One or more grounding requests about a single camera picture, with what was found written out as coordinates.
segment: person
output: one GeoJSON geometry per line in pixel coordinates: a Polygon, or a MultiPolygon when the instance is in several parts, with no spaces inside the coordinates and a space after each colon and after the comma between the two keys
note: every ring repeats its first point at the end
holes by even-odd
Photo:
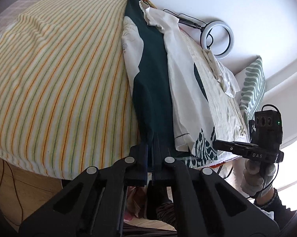
{"type": "MultiPolygon", "coordinates": [[[[245,162],[241,189],[249,196],[254,196],[257,192],[259,193],[254,205],[267,212],[273,211],[274,221],[281,230],[294,216],[295,211],[291,211],[290,208],[282,205],[277,189],[273,188],[272,179],[275,172],[275,165],[270,164],[266,168],[266,177],[262,177],[260,174],[260,162],[247,160],[245,162]]],[[[164,186],[153,186],[151,181],[147,189],[146,218],[149,220],[160,220],[172,225],[175,229],[177,228],[174,204],[168,198],[167,188],[164,186]]],[[[123,234],[124,236],[132,235],[132,237],[177,236],[175,231],[141,228],[126,223],[124,223],[123,234]]]]}

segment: black sleeve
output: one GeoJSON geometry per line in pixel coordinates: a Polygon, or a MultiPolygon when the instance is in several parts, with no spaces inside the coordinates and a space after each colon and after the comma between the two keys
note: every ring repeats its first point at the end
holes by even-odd
{"type": "Polygon", "coordinates": [[[274,212],[274,220],[279,225],[280,230],[285,227],[285,225],[290,221],[290,219],[294,216],[295,211],[291,211],[290,208],[286,208],[286,206],[282,205],[282,202],[278,196],[277,189],[274,188],[274,195],[272,199],[264,204],[264,205],[257,205],[256,200],[254,204],[267,212],[274,212]]]}

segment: bed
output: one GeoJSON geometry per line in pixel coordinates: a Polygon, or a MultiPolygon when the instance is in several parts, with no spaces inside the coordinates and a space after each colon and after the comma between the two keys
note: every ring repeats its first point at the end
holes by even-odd
{"type": "MultiPolygon", "coordinates": [[[[19,0],[0,14],[0,157],[29,171],[71,180],[88,166],[111,166],[141,139],[120,42],[127,0],[55,1],[19,0]],[[108,10],[95,13],[102,4],[108,10]],[[73,17],[67,7],[87,15],[77,18],[78,24],[86,23],[79,33],[68,23],[73,17]],[[51,16],[52,9],[59,13],[51,16]],[[67,41],[59,42],[56,36],[64,29],[67,41]],[[49,38],[54,46],[44,57],[49,38]],[[84,45],[71,50],[78,39],[84,45]],[[60,63],[50,59],[56,52],[60,63]],[[41,58],[48,63],[40,64],[41,58]]],[[[200,46],[184,32],[183,37],[199,65],[216,138],[248,141],[238,102],[223,92],[200,46]]],[[[218,151],[212,160],[180,159],[197,168],[236,157],[218,151]]]]}

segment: hand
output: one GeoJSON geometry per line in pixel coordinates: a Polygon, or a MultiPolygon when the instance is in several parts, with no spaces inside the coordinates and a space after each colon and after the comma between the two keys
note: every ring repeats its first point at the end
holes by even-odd
{"type": "MultiPolygon", "coordinates": [[[[257,192],[261,191],[264,186],[264,177],[260,175],[260,161],[247,160],[245,162],[244,176],[241,183],[241,189],[249,196],[254,196],[257,192]]],[[[272,181],[276,167],[274,164],[270,164],[266,168],[266,184],[272,181]]],[[[261,198],[267,194],[272,188],[272,184],[269,185],[265,190],[259,193],[258,198],[261,198]]]]}

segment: wavy striped pillow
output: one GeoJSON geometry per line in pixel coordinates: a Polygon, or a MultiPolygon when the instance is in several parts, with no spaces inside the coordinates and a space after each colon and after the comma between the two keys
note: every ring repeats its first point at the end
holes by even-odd
{"type": "Polygon", "coordinates": [[[235,78],[241,89],[235,99],[245,123],[248,124],[248,120],[254,119],[266,89],[261,57],[258,56],[255,62],[244,68],[235,78]]]}

